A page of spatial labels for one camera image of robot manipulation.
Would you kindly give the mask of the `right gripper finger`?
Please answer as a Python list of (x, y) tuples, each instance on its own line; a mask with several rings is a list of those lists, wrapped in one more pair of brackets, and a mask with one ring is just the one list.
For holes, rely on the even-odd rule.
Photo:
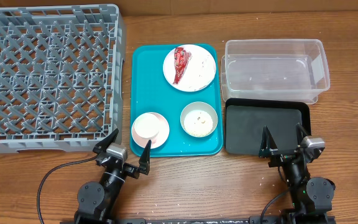
[(278, 147), (267, 126), (263, 127), (262, 142), (259, 150), (259, 157), (272, 157), (278, 151)]
[(297, 123), (295, 127), (296, 127), (297, 143), (298, 145), (301, 145), (302, 140), (305, 137), (309, 136), (310, 134), (300, 123)]

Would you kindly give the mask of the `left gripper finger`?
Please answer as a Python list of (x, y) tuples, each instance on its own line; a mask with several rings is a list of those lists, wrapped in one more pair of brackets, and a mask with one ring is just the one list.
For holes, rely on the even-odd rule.
[(149, 174), (150, 171), (150, 151), (151, 151), (152, 141), (148, 140), (144, 148), (144, 151), (139, 159), (139, 172), (145, 175)]
[(112, 143), (115, 143), (118, 134), (119, 134), (119, 130), (116, 128), (111, 134), (109, 134), (104, 139), (102, 139), (100, 142), (95, 144), (95, 146), (93, 148), (93, 152), (96, 154), (106, 152), (107, 148)]

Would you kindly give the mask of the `grey-green bowl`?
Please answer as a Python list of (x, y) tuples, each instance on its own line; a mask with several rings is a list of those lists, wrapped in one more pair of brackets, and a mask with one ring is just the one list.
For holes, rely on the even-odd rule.
[(185, 116), (190, 112), (190, 111), (193, 111), (193, 110), (203, 110), (207, 113), (209, 113), (213, 119), (213, 129), (212, 131), (207, 135), (209, 136), (217, 127), (218, 125), (218, 114), (216, 112), (216, 110), (209, 104), (205, 103), (205, 102), (202, 102), (202, 101), (196, 101), (196, 102), (192, 102), (190, 103), (189, 105), (185, 106), (184, 109), (182, 110), (181, 112), (181, 115), (180, 115), (180, 124), (183, 128), (183, 130), (185, 131), (184, 129), (184, 119), (185, 119)]

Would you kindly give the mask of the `red snack wrapper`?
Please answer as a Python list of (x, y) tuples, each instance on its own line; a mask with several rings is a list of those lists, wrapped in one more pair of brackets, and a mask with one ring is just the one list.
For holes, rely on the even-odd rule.
[(189, 61), (191, 60), (192, 54), (190, 51), (185, 50), (183, 47), (177, 47), (174, 51), (174, 67), (175, 67), (175, 78), (173, 81), (174, 85), (179, 84), (181, 81)]

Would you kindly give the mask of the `white paper cup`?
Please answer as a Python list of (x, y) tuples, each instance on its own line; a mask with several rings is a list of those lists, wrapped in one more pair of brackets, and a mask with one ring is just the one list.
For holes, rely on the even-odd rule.
[(160, 121), (152, 113), (144, 113), (134, 121), (134, 131), (144, 139), (154, 138), (160, 131)]

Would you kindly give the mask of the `rice pile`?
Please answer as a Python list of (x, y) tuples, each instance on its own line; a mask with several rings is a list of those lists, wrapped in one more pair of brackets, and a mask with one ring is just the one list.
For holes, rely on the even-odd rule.
[(194, 137), (205, 137), (213, 129), (211, 115), (203, 110), (190, 111), (184, 119), (185, 131)]

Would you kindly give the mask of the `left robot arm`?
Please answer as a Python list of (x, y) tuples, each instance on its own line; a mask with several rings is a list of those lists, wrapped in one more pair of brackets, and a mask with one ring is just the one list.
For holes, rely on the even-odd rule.
[(93, 152), (98, 166), (104, 167), (101, 179), (83, 184), (78, 193), (78, 209), (74, 223), (114, 223), (112, 210), (127, 177), (138, 179), (150, 171), (150, 150), (152, 141), (148, 140), (139, 159), (139, 165), (126, 162), (127, 149), (115, 143), (119, 130), (96, 143)]

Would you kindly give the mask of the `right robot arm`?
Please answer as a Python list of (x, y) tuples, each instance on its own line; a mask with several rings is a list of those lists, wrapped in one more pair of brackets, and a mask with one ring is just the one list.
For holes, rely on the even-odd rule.
[[(268, 166), (278, 169), (287, 189), (266, 204), (259, 223), (334, 223), (334, 217), (327, 216), (327, 213), (332, 210), (335, 183), (323, 177), (310, 176), (307, 168), (307, 164), (322, 154), (325, 142), (309, 135), (299, 123), (296, 137), (298, 145), (295, 149), (279, 151), (268, 127), (263, 127), (259, 157), (270, 159)], [(269, 220), (265, 216), (268, 208), (286, 194), (290, 194), (293, 207)]]

